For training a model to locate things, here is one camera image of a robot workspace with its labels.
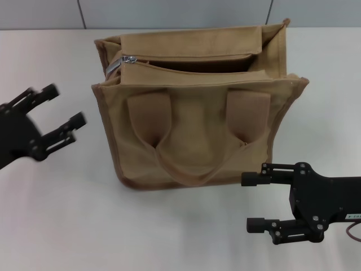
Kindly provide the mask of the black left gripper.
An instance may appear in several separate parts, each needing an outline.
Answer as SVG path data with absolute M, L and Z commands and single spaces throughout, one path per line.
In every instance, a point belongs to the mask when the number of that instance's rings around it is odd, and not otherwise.
M 56 86 L 50 84 L 41 91 L 28 88 L 12 101 L 1 105 L 1 168 L 23 157 L 43 161 L 76 141 L 73 131 L 86 124 L 82 112 L 44 135 L 27 116 L 32 109 L 57 96 L 59 92 Z

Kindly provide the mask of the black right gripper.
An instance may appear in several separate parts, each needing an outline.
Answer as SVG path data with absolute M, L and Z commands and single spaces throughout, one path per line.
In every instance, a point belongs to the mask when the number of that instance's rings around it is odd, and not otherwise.
M 243 172 L 242 186 L 290 185 L 290 204 L 299 220 L 247 218 L 248 233 L 268 232 L 273 244 L 321 242 L 332 223 L 360 224 L 360 177 L 325 177 L 310 164 L 263 163 L 261 171 Z

